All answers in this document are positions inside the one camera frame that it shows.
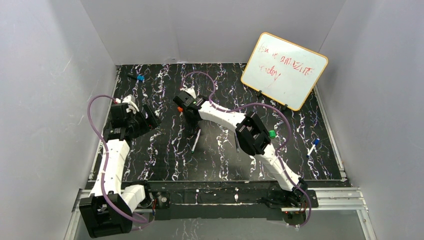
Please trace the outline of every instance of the floor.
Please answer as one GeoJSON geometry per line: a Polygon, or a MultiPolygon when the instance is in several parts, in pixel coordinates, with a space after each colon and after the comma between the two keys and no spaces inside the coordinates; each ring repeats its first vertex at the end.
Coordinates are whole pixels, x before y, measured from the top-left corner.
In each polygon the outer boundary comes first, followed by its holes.
{"type": "MultiPolygon", "coordinates": [[[[267,181],[273,176],[260,161],[244,152],[236,152],[234,135],[227,129],[210,121],[201,121],[201,134],[194,153],[191,146],[193,136],[185,125],[182,114],[172,101],[179,92],[181,79],[193,71],[211,75],[216,81],[213,100],[232,109],[251,102],[282,106],[267,97],[257,97],[254,90],[244,86],[240,78],[245,63],[214,64],[153,64],[123,65],[118,70],[115,98],[128,94],[136,97],[138,106],[148,104],[156,111],[161,124],[155,130],[141,136],[132,143],[125,162],[122,181],[267,181]],[[143,82],[127,77],[128,73],[143,75],[143,82]]],[[[208,96],[212,84],[205,76],[193,74],[186,79],[187,87],[194,86],[198,95],[208,96]]],[[[274,129],[277,137],[272,140],[277,146],[287,138],[288,131],[276,114],[262,107],[256,111],[268,130],[274,129]]],[[[324,124],[317,98],[311,92],[299,111],[283,111],[292,128],[292,136],[280,151],[283,160],[306,180],[342,179],[334,151],[324,124]],[[320,139],[316,151],[306,157],[312,142],[320,139]]],[[[101,155],[94,169],[97,177],[101,155]]]]}

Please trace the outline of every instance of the black marble table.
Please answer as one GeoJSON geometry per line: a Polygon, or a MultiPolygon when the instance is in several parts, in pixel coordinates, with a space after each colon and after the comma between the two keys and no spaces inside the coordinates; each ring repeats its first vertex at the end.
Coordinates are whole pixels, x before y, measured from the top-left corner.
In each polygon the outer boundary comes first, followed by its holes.
{"type": "MultiPolygon", "coordinates": [[[[158,128],[132,142],[122,181],[272,180],[273,176],[260,161],[242,151],[237,153],[234,134],[214,122],[199,122],[200,138],[195,152],[191,153],[196,136],[188,131],[183,115],[173,102],[182,77],[201,71],[216,81],[213,100],[223,107],[233,109],[258,102],[282,109],[279,103],[263,96],[258,98],[254,90],[242,84],[240,78],[245,66],[244,63],[121,66],[114,97],[123,99],[133,94],[139,107],[148,104],[161,119],[158,128]],[[144,82],[127,77],[130,72],[143,75],[144,82]]],[[[213,88],[211,81],[202,74],[187,77],[185,85],[194,86],[196,94],[203,96],[208,96],[213,88]]],[[[272,140],[275,147],[287,138],[286,126],[275,112],[264,107],[251,107],[244,111],[252,110],[261,116],[268,130],[277,133],[272,140]]],[[[292,128],[291,140],[280,151],[287,165],[307,180],[340,180],[339,167],[314,92],[301,110],[286,109],[283,113],[292,128]],[[306,154],[316,138],[320,139],[320,143],[316,152],[308,158],[306,154]]],[[[94,179],[100,162],[99,154],[94,179]]]]}

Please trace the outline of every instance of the electrical wire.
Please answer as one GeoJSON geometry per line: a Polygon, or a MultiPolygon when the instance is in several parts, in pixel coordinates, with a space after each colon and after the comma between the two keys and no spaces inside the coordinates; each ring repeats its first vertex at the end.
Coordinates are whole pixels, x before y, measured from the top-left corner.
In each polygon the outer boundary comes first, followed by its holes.
{"type": "Polygon", "coordinates": [[[265,107],[265,108],[269,108],[269,109],[272,109],[272,110],[274,110],[282,119],[283,119],[283,121],[284,121],[284,123],[285,123],[285,125],[287,126],[287,131],[288,131],[288,137],[287,137],[287,139],[283,142],[283,143],[281,143],[280,144],[280,146],[279,147],[277,147],[276,149],[275,149],[275,156],[277,157],[277,159],[278,159],[278,161],[279,161],[279,163],[281,164],[281,167],[282,167],[282,169],[283,169],[283,172],[284,172],[284,174],[285,174],[285,176],[287,177],[287,179],[290,181],[290,183],[295,187],[295,188],[297,188],[301,193],[303,193],[303,195],[304,196],[306,196],[306,201],[307,201],[307,205],[309,205],[309,214],[307,215],[307,218],[306,218],[306,220],[305,220],[305,222],[303,222],[302,224],[300,224],[299,225],[299,227],[303,227],[308,221],[309,221],[309,218],[311,217],[311,212],[312,212],[312,205],[311,205],[311,199],[309,198],[309,196],[308,196],[308,194],[303,190],[303,189],[301,189],[293,180],[292,180],[292,178],[289,176],[289,174],[287,173],[287,171],[286,171],[286,168],[285,168],[285,166],[284,166],[284,163],[283,163],[283,160],[281,159],[281,157],[278,155],[278,151],[280,150],[280,149],[282,149],[286,144],[287,144],[287,142],[290,140],[290,138],[291,138],[291,136],[292,136],[292,128],[290,127],[290,124],[289,124],[289,121],[287,120],[287,118],[286,118],[286,116],[284,116],[284,114],[280,111],[280,110],[278,110],[277,108],[275,108],[275,107],[273,107],[273,106],[270,106],[270,105],[268,105],[268,104],[265,104],[265,103],[260,103],[260,102],[252,102],[252,103],[248,103],[248,104],[246,104],[246,105],[243,105],[243,106],[240,106],[240,107],[237,107],[237,108],[235,108],[235,109],[232,109],[232,110],[228,110],[228,109],[221,109],[221,108],[219,108],[217,105],[215,105],[215,103],[212,101],[212,96],[215,94],[215,91],[216,91],[216,87],[215,87],[215,81],[212,79],[212,77],[211,76],[209,76],[209,74],[207,74],[206,72],[202,72],[202,71],[193,71],[193,72],[190,72],[190,73],[188,73],[187,75],[185,75],[182,79],[181,79],[181,84],[180,84],[180,89],[182,89],[183,88],[183,86],[184,86],[184,80],[188,77],[188,76],[190,76],[190,75],[192,75],[192,74],[203,74],[203,75],[206,75],[206,77],[208,77],[211,81],[212,81],[212,85],[213,85],[213,90],[212,90],[212,93],[209,95],[209,103],[212,105],[212,107],[214,107],[216,110],[218,110],[218,111],[220,111],[220,112],[224,112],[224,113],[232,113],[232,112],[237,112],[237,111],[239,111],[239,110],[241,110],[241,109],[245,109],[245,108],[248,108],[248,107],[251,107],[251,106],[261,106],[261,107],[265,107]]]}
{"type": "Polygon", "coordinates": [[[91,106],[92,106],[92,104],[93,104],[93,102],[94,102],[94,100],[96,100],[96,99],[98,99],[98,98],[108,98],[108,99],[111,99],[112,101],[115,101],[115,99],[113,98],[113,97],[111,97],[111,96],[109,96],[109,95],[105,95],[105,94],[101,94],[101,95],[97,95],[97,96],[94,96],[91,100],[90,100],[90,102],[88,103],[88,107],[87,107],[87,118],[88,118],[88,121],[90,122],[90,126],[91,126],[91,128],[94,130],[94,132],[95,132],[95,134],[97,135],[97,137],[100,139],[100,141],[103,143],[103,148],[104,148],[104,151],[105,151],[105,153],[106,153],[106,156],[105,156],[105,158],[104,158],[104,165],[103,165],[103,169],[101,170],[101,172],[100,172],[100,174],[101,174],[101,178],[100,178],[100,188],[101,188],[101,194],[103,195],[103,198],[104,198],[104,200],[106,200],[106,202],[107,202],[107,204],[113,209],[113,210],[115,210],[119,215],[121,215],[122,217],[124,217],[124,218],[126,218],[126,219],[128,219],[128,220],[131,220],[131,221],[133,221],[133,222],[136,222],[136,223],[139,223],[139,224],[146,224],[147,222],[148,222],[148,220],[144,217],[144,216],[142,216],[142,215],[140,215],[140,214],[138,214],[138,213],[136,213],[136,212],[134,212],[133,213],[133,215],[134,216],[137,216],[138,218],[141,218],[141,219],[143,219],[143,220],[140,220],[140,219],[137,219],[137,218],[134,218],[133,216],[130,216],[130,215],[128,215],[128,214],[126,214],[125,212],[123,212],[121,209],[119,209],[110,199],[109,199],[109,197],[108,197],[108,194],[106,193],[106,190],[105,190],[105,172],[106,172],[106,167],[108,166],[108,161],[109,161],[109,148],[108,148],[108,144],[106,143],[106,141],[105,141],[105,139],[103,138],[103,136],[102,136],[102,134],[96,129],[96,126],[94,125],[94,123],[93,123],[93,120],[92,120],[92,116],[91,116],[91,113],[90,113],[90,109],[91,109],[91,106]]]}

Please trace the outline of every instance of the purple cable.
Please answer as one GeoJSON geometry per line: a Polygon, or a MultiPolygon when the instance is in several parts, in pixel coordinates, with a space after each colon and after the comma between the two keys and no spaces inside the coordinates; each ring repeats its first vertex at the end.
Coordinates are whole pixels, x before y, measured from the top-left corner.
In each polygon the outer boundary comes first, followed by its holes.
{"type": "Polygon", "coordinates": [[[92,116],[91,116],[91,114],[90,114],[90,109],[91,109],[91,106],[92,106],[92,104],[93,104],[93,102],[94,102],[94,100],[96,100],[96,99],[98,99],[98,98],[108,98],[108,99],[111,99],[112,101],[114,101],[115,99],[113,98],[113,97],[111,97],[111,96],[109,96],[109,95],[105,95],[105,94],[102,94],[102,95],[97,95],[97,96],[95,96],[95,97],[93,97],[91,100],[90,100],[90,102],[88,103],[88,108],[87,108],[87,117],[88,117],[88,121],[90,122],[90,125],[91,125],[91,128],[94,130],[94,132],[95,132],[95,134],[97,135],[97,137],[100,139],[100,141],[103,143],[103,147],[104,147],[104,151],[106,152],[106,156],[105,156],[105,160],[104,160],[104,166],[103,166],[103,169],[102,169],[102,172],[100,173],[101,174],[101,179],[100,179],[100,188],[101,188],[101,194],[103,194],[103,197],[104,197],[104,200],[106,200],[106,202],[107,202],[107,204],[113,209],[113,210],[115,210],[119,215],[121,215],[122,217],[124,217],[124,218],[126,218],[126,219],[128,219],[128,220],[131,220],[131,221],[133,221],[133,222],[135,222],[135,223],[139,223],[139,224],[146,224],[147,222],[148,222],[148,220],[144,217],[144,216],[142,216],[142,215],[140,215],[140,214],[138,214],[138,213],[136,213],[136,212],[134,212],[133,214],[135,215],[135,216],[137,216],[137,217],[139,217],[139,218],[141,218],[141,219],[143,219],[144,221],[142,221],[142,220],[140,220],[140,219],[137,219],[137,218],[134,218],[134,217],[132,217],[132,216],[130,216],[130,215],[127,215],[125,212],[123,212],[121,209],[119,209],[110,199],[109,199],[109,197],[108,197],[108,194],[106,193],[106,190],[105,190],[105,172],[106,172],[106,167],[107,167],[107,165],[108,165],[108,161],[109,161],[109,148],[108,148],[108,145],[106,144],[106,141],[105,141],[105,139],[102,137],[102,134],[96,129],[96,126],[94,125],[94,123],[93,123],[93,120],[92,120],[92,116]]]}
{"type": "Polygon", "coordinates": [[[239,110],[241,110],[241,109],[244,109],[244,108],[247,108],[247,107],[251,107],[251,106],[261,106],[261,107],[265,107],[265,108],[269,108],[269,109],[272,109],[272,110],[274,110],[275,112],[277,112],[277,114],[283,119],[283,121],[284,121],[284,123],[285,123],[285,125],[287,126],[287,130],[288,130],[288,137],[287,137],[287,139],[283,142],[283,143],[281,143],[281,145],[279,146],[279,147],[277,147],[276,149],[275,149],[275,156],[278,158],[278,161],[279,161],[279,163],[281,164],[281,167],[282,167],[282,169],[283,169],[283,171],[284,171],[284,174],[285,174],[285,176],[287,177],[287,179],[290,181],[290,183],[291,184],[293,184],[293,186],[295,186],[301,193],[303,193],[305,196],[306,196],[306,201],[307,201],[307,205],[308,205],[308,207],[309,207],[309,214],[307,215],[307,218],[306,218],[306,220],[305,220],[305,222],[304,223],[302,223],[302,224],[300,224],[299,226],[300,227],[303,227],[308,221],[309,221],[309,218],[311,217],[311,212],[312,212],[312,205],[311,205],[311,199],[309,198],[309,196],[308,196],[308,194],[303,190],[303,189],[301,189],[300,187],[298,187],[298,185],[292,180],[292,178],[289,176],[289,174],[287,173],[287,171],[286,171],[286,168],[284,167],[284,163],[283,163],[283,160],[281,159],[281,157],[278,155],[278,151],[280,150],[280,149],[282,149],[286,144],[287,144],[287,142],[290,140],[290,137],[292,136],[292,128],[290,127],[290,124],[289,124],[289,121],[287,120],[287,118],[286,118],[286,116],[284,116],[284,114],[280,111],[280,110],[278,110],[277,108],[275,108],[275,107],[273,107],[273,106],[270,106],[270,105],[268,105],[268,104],[265,104],[265,103],[259,103],[259,102],[252,102],[252,103],[248,103],[248,104],[246,104],[246,105],[243,105],[243,106],[239,106],[239,107],[237,107],[237,108],[235,108],[235,109],[232,109],[232,110],[227,110],[227,109],[222,109],[222,108],[219,108],[217,105],[215,105],[215,103],[212,101],[212,96],[215,94],[215,90],[216,90],[216,87],[215,87],[215,81],[212,79],[212,77],[211,76],[209,76],[209,74],[207,74],[207,73],[205,73],[205,72],[202,72],[202,71],[193,71],[193,72],[190,72],[190,73],[188,73],[187,75],[185,75],[183,78],[182,78],[182,80],[181,80],[181,84],[180,84],[180,86],[179,86],[179,88],[180,89],[182,89],[183,88],[183,86],[184,86],[184,80],[188,77],[188,76],[190,76],[190,75],[192,75],[192,74],[203,74],[203,75],[206,75],[206,77],[208,77],[211,81],[212,81],[212,85],[213,85],[213,91],[212,91],[212,93],[209,95],[209,103],[212,105],[212,107],[214,107],[216,110],[218,110],[218,111],[220,111],[220,112],[224,112],[224,113],[232,113],[232,112],[237,112],[237,111],[239,111],[239,110]]]}

